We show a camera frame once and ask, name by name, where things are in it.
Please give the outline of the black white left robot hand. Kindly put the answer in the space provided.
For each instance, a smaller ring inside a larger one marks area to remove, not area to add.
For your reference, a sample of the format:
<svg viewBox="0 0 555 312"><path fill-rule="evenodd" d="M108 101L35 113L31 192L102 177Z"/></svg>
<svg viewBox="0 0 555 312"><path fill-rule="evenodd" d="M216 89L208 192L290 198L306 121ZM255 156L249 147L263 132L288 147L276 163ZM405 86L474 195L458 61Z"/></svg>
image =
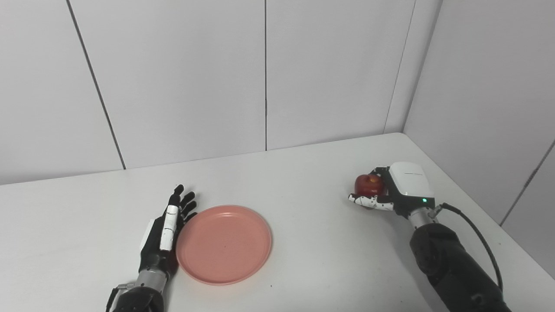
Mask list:
<svg viewBox="0 0 555 312"><path fill-rule="evenodd" d="M182 195L183 185L177 185L162 215L153 219L141 247L139 271L156 269L170 280L178 269L176 242L183 227L197 215L196 194Z"/></svg>

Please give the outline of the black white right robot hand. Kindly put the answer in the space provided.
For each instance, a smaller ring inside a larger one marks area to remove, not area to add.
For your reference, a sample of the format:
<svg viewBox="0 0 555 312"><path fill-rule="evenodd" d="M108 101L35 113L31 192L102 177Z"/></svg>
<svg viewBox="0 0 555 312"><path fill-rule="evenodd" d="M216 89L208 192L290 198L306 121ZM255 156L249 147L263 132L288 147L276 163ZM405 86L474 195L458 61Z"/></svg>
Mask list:
<svg viewBox="0 0 555 312"><path fill-rule="evenodd" d="M417 211L432 211L435 196L422 166L395 162L378 166L355 181L348 200L370 210L392 211L408 219Z"/></svg>

